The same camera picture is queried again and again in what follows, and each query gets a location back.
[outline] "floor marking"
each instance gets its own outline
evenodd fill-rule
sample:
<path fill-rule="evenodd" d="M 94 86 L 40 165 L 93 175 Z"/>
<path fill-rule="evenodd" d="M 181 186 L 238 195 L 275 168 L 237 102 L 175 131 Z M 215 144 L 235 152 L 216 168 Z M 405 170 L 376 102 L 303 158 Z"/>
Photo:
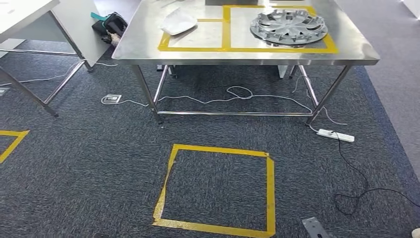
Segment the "floor marking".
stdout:
<path fill-rule="evenodd" d="M 222 44 L 217 48 L 206 47 L 170 47 L 169 41 L 171 36 L 168 33 L 163 33 L 159 46 L 160 51 L 168 52 L 268 52 L 268 53 L 310 53 L 310 54 L 337 54 L 338 49 L 335 46 L 334 40 L 330 34 L 327 34 L 322 41 L 325 48 L 235 48 L 231 47 L 231 15 L 232 8 L 266 8 L 260 5 L 223 5 L 222 19 L 208 18 L 198 19 L 199 22 L 221 22 L 222 24 Z M 305 9 L 309 14 L 316 15 L 316 11 L 312 6 L 270 6 L 269 8 L 279 9 Z"/>
<path fill-rule="evenodd" d="M 193 150 L 225 154 L 238 154 L 258 156 L 266 159 L 266 177 L 267 177 L 267 215 L 266 215 L 266 231 L 256 231 L 250 229 L 214 226 L 192 222 L 182 222 L 176 220 L 162 219 L 163 207 L 165 205 L 166 184 L 168 182 L 169 174 L 175 161 L 178 150 Z M 166 173 L 165 181 L 163 183 L 162 191 L 160 192 L 159 199 L 153 212 L 155 222 L 153 225 L 161 227 L 181 228 L 185 230 L 210 232 L 233 236 L 254 237 L 254 238 L 268 238 L 275 234 L 275 199 L 274 199 L 274 161 L 270 155 L 262 151 L 241 150 L 222 147 L 209 147 L 209 146 L 196 146 L 196 145 L 182 145 L 174 144 L 168 161 L 168 170 Z"/>
<path fill-rule="evenodd" d="M 0 155 L 0 164 L 5 161 L 5 159 L 12 153 L 16 146 L 23 140 L 23 138 L 29 133 L 26 131 L 9 131 L 9 130 L 0 130 L 0 135 L 5 136 L 16 136 L 17 138 L 6 148 L 6 150 Z"/>

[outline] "black cable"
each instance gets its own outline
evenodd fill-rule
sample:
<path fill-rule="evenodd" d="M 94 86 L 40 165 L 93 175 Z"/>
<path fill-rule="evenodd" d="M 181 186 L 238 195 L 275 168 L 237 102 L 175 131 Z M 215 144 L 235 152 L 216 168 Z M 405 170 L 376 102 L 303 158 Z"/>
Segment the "black cable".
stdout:
<path fill-rule="evenodd" d="M 416 204 L 415 202 L 413 202 L 409 197 L 407 197 L 406 195 L 404 195 L 404 194 L 402 194 L 401 192 L 399 192 L 399 191 L 396 191 L 396 190 L 393 190 L 393 189 L 389 189 L 389 188 L 372 188 L 372 189 L 369 189 L 369 180 L 366 178 L 366 176 L 365 176 L 365 174 L 363 174 L 359 169 L 357 169 L 355 166 L 353 166 L 344 156 L 343 156 L 343 153 L 341 152 L 341 141 L 340 141 L 340 138 L 338 137 L 338 134 L 336 133 L 336 132 L 331 132 L 331 133 L 335 133 L 336 135 L 337 135 L 337 138 L 338 138 L 338 152 L 340 153 L 340 155 L 341 155 L 341 157 L 343 158 L 343 160 L 352 168 L 352 169 L 354 169 L 354 170 L 356 170 L 360 175 L 362 175 L 362 177 L 363 177 L 363 179 L 365 180 L 365 189 L 364 189 L 364 191 L 360 194 L 360 195 L 358 195 L 358 196 L 349 196 L 349 195 L 345 195 L 345 194 L 341 194 L 341 193 L 336 193 L 336 194 L 334 194 L 334 204 L 335 204 L 335 207 L 337 208 L 337 210 L 339 211 L 339 212 L 341 212 L 341 213 L 343 213 L 344 215 L 353 215 L 355 212 L 356 212 L 356 210 L 357 210 L 357 208 L 359 207 L 359 201 L 360 201 L 360 199 L 363 197 L 363 196 L 365 196 L 366 194 L 368 194 L 369 192 L 373 192 L 373 191 L 378 191 L 378 190 L 382 190 L 382 191 L 391 191 L 391 192 L 394 192 L 394 193 L 397 193 L 397 194 L 399 194 L 399 195 L 401 195 L 401 196 L 403 196 L 403 197 L 405 197 L 408 201 L 410 201 L 413 205 L 415 205 L 416 207 L 419 207 L 420 208 L 420 205 L 419 204 Z M 348 212 L 344 212 L 344 211 L 342 211 L 341 209 L 340 209 L 340 207 L 339 207 L 339 205 L 338 205 L 338 202 L 337 202 L 337 197 L 340 197 L 340 196 L 342 196 L 342 197 L 347 197 L 347 198 L 351 198 L 351 199 L 356 199 L 356 204 L 355 204 L 355 206 L 353 207 L 353 209 L 352 209 L 352 211 L 350 212 L 350 213 L 348 213 Z"/>

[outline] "table top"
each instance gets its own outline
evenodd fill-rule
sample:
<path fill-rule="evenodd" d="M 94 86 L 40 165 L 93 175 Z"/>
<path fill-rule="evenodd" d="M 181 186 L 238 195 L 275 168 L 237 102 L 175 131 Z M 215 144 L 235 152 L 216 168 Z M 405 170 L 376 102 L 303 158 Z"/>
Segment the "table top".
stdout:
<path fill-rule="evenodd" d="M 7 0 L 9 13 L 0 14 L 0 43 L 29 25 L 60 3 L 59 0 Z"/>
<path fill-rule="evenodd" d="M 169 36 L 159 27 L 179 7 L 196 17 L 198 25 Z M 268 45 L 249 27 L 259 13 L 276 8 L 304 9 L 323 17 L 328 35 L 299 47 Z M 374 65 L 379 61 L 378 53 L 334 0 L 142 0 L 112 58 L 122 64 L 175 65 Z"/>

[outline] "teal strap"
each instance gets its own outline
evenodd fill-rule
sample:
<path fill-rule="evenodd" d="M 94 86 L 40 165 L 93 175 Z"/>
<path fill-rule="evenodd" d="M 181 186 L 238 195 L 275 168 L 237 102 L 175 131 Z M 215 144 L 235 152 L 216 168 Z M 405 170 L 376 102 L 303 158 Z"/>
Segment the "teal strap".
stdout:
<path fill-rule="evenodd" d="M 95 19 L 98 19 L 100 21 L 106 21 L 109 18 L 109 15 L 108 16 L 99 16 L 98 14 L 96 14 L 94 12 L 91 12 L 91 17 L 95 18 Z"/>

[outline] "white cable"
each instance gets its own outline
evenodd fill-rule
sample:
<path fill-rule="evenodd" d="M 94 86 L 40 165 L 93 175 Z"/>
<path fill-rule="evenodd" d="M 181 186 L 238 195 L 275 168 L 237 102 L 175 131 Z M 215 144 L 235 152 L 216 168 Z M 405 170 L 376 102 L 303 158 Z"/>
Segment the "white cable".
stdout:
<path fill-rule="evenodd" d="M 309 126 L 309 128 L 311 128 L 313 131 L 315 131 L 316 133 L 318 133 L 318 131 L 317 131 L 317 130 L 315 130 L 315 129 L 311 126 L 311 124 L 309 124 L 308 126 Z"/>
<path fill-rule="evenodd" d="M 81 60 L 81 61 L 77 61 L 76 63 L 72 64 L 72 65 L 70 66 L 70 68 L 67 70 L 67 72 L 66 72 L 65 74 L 62 74 L 62 75 L 59 75 L 59 76 L 55 76 L 55 77 L 52 77 L 52 78 L 46 78 L 46 79 L 31 79 L 31 80 L 26 80 L 26 81 L 20 81 L 20 83 L 27 83 L 27 82 L 34 82 L 34 81 L 48 81 L 48 80 L 51 80 L 51 79 L 64 77 L 64 76 L 66 76 L 66 75 L 67 75 L 67 74 L 71 71 L 71 69 L 72 69 L 75 65 L 77 65 L 78 63 L 83 62 L 83 61 L 90 61 L 90 62 L 94 62 L 94 61 L 93 61 L 93 60 L 91 60 L 91 59 L 83 59 L 83 60 Z M 98 63 L 98 62 L 94 62 L 94 64 L 102 64 L 102 65 L 109 66 L 109 67 L 118 66 L 117 64 L 109 65 L 109 64 L 105 64 L 105 63 Z M 10 85 L 10 84 L 11 84 L 11 83 L 0 84 L 0 87 L 2 87 L 2 86 L 7 86 L 7 85 Z"/>
<path fill-rule="evenodd" d="M 324 110 L 325 110 L 325 114 L 327 115 L 328 119 L 329 119 L 330 121 L 332 121 L 333 123 L 338 124 L 338 125 L 348 125 L 347 123 L 339 123 L 339 122 L 335 122 L 333 119 L 331 119 L 331 118 L 329 117 L 329 115 L 328 115 L 328 111 L 327 111 L 327 108 L 325 108 L 325 107 L 324 107 Z"/>
<path fill-rule="evenodd" d="M 126 103 L 126 102 L 135 103 L 135 104 L 141 105 L 141 106 L 143 106 L 143 107 L 147 107 L 147 106 L 149 105 L 149 104 L 144 105 L 144 104 L 141 104 L 141 103 L 138 103 L 138 102 L 134 102 L 134 101 L 132 101 L 132 100 L 125 100 L 125 101 L 118 102 L 118 103 L 106 103 L 106 102 L 104 102 L 104 99 L 105 99 L 105 98 L 106 98 L 106 96 L 105 96 L 105 97 L 103 97 L 103 98 L 101 99 L 101 103 L 102 103 L 102 104 L 105 104 L 105 105 L 123 104 L 123 103 Z"/>
<path fill-rule="evenodd" d="M 298 82 L 299 82 L 299 79 L 300 79 L 301 77 L 305 77 L 305 76 L 304 76 L 304 75 L 301 75 L 301 76 L 299 76 L 299 77 L 296 79 L 295 90 L 293 90 L 293 91 L 292 91 L 292 93 L 296 92 L 296 90 L 298 89 Z M 306 90 L 306 96 L 307 96 L 308 98 L 311 98 L 311 97 L 309 96 L 309 91 L 308 91 L 308 90 Z M 326 107 L 323 107 L 323 109 L 325 110 L 325 114 L 327 115 L 327 118 L 328 118 L 328 119 L 329 119 L 332 123 L 335 123 L 335 124 L 338 124 L 338 125 L 348 125 L 347 123 L 339 123 L 339 122 L 334 121 L 334 120 L 333 120 L 333 119 L 331 119 L 331 117 L 328 115 L 327 108 L 326 108 Z"/>
<path fill-rule="evenodd" d="M 248 96 L 248 97 L 240 97 L 239 95 L 237 95 L 234 92 L 230 91 L 230 89 L 232 89 L 232 88 L 242 88 L 242 89 L 245 89 L 245 90 L 247 90 L 250 93 L 250 96 Z M 247 100 L 247 99 L 251 99 L 253 97 L 274 97 L 274 98 L 282 98 L 282 99 L 291 100 L 291 101 L 295 102 L 296 104 L 298 104 L 299 106 L 301 106 L 301 107 L 303 107 L 305 109 L 308 109 L 310 111 L 310 113 L 313 113 L 312 110 L 309 107 L 307 107 L 307 106 L 299 103 L 298 101 L 296 101 L 296 100 L 294 100 L 292 98 L 287 98 L 287 97 L 282 97 L 282 96 L 276 96 L 276 95 L 254 95 L 251 90 L 249 90 L 248 88 L 245 88 L 245 87 L 241 87 L 241 86 L 232 86 L 232 87 L 229 87 L 229 88 L 226 89 L 226 92 L 234 95 L 235 97 L 233 97 L 231 99 L 216 99 L 216 100 L 211 100 L 211 101 L 208 101 L 208 102 L 203 102 L 203 101 L 200 101 L 198 99 L 192 98 L 190 96 L 178 96 L 178 97 L 165 96 L 165 97 L 159 99 L 158 101 L 160 102 L 160 101 L 162 101 L 163 99 L 166 99 L 166 98 L 172 98 L 172 99 L 188 98 L 188 99 L 194 100 L 196 102 L 199 102 L 201 104 L 209 104 L 209 103 L 212 103 L 212 102 L 229 102 L 229 101 L 232 101 L 234 99 Z M 142 105 L 143 107 L 147 107 L 149 105 L 149 104 L 144 105 L 144 104 L 141 104 L 141 103 L 138 103 L 138 102 L 134 102 L 132 100 L 126 100 L 126 101 L 119 102 L 119 103 L 105 103 L 104 102 L 104 99 L 105 98 L 106 98 L 106 96 L 101 99 L 101 103 L 102 104 L 105 104 L 105 105 L 122 104 L 122 103 L 126 103 L 126 102 L 132 102 L 132 103 L 135 103 L 135 104 L 139 104 L 139 105 Z"/>

